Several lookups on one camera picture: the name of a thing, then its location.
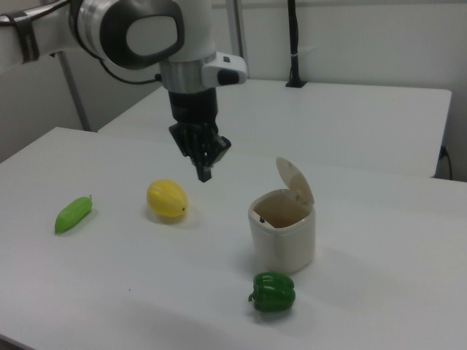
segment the table surface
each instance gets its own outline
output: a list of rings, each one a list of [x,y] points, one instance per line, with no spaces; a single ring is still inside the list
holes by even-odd
[[[247,302],[250,203],[284,187],[273,157],[228,153],[206,184],[166,144],[55,129],[0,164],[0,334],[33,349],[465,349],[467,184],[293,161],[317,251],[296,303]],[[179,222],[145,203],[188,194]],[[93,210],[56,236],[80,196]]]
[[[220,135],[231,150],[431,177],[451,92],[408,87],[248,80],[217,89]],[[99,133],[174,144],[167,91],[158,89]]]

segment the black stand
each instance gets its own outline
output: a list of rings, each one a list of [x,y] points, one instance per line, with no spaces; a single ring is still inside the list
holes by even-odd
[[[295,0],[287,0],[289,9],[289,32],[290,32],[290,67],[289,82],[285,85],[288,88],[301,88],[306,81],[300,79],[298,72],[298,21],[296,15]]]

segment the open lid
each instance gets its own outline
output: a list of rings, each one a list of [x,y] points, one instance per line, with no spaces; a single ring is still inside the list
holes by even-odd
[[[277,157],[277,170],[282,181],[296,194],[296,199],[305,206],[313,206],[314,198],[305,176],[287,159]]]

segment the white wall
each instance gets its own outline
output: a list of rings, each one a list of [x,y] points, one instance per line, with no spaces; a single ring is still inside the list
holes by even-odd
[[[38,5],[1,0],[0,13]],[[81,128],[57,58],[46,56],[0,76],[0,162],[55,126]]]
[[[286,1],[279,6],[275,0],[258,1],[244,0],[250,77],[286,80]],[[302,78],[453,92],[446,144],[455,179],[467,181],[467,4],[321,7],[297,2]],[[447,177],[445,161],[440,174]]]

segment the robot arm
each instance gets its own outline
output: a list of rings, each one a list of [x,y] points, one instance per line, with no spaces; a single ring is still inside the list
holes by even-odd
[[[216,87],[242,84],[242,58],[215,51],[210,0],[58,0],[0,16],[0,74],[82,47],[125,69],[160,64],[182,154],[205,182],[231,143],[218,135]]]

